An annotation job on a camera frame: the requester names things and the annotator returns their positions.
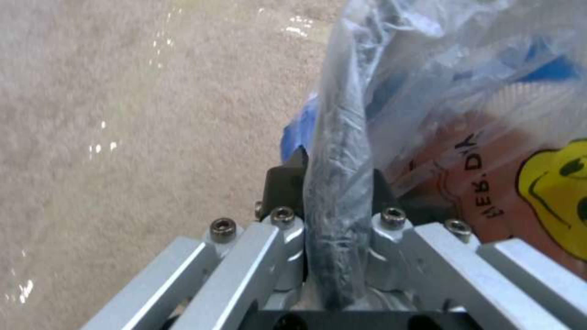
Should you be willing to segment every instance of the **clear plastic bag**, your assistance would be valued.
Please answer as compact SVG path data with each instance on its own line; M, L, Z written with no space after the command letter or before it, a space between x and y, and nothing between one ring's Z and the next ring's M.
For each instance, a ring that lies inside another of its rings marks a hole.
M311 151L306 247L327 307L364 293L373 166L413 221L460 217L586 276L586 15L582 0L347 4L282 140L285 159Z

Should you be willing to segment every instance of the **metal bar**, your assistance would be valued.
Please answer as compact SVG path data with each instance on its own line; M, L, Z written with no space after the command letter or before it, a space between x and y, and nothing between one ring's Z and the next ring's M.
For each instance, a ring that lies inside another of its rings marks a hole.
M425 308L456 302L485 329L566 329L440 224L406 231L400 249Z
M477 253L570 328L587 326L587 282L517 238Z
M285 262L279 229L252 223L172 329L237 329L252 304L265 305Z
M159 329L217 263L213 247L178 237L82 329Z

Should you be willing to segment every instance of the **beige carpet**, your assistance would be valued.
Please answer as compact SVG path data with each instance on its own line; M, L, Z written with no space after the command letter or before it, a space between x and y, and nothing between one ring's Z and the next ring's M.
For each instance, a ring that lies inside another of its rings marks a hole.
M320 2L0 2L0 328L78 328L175 236L252 220Z

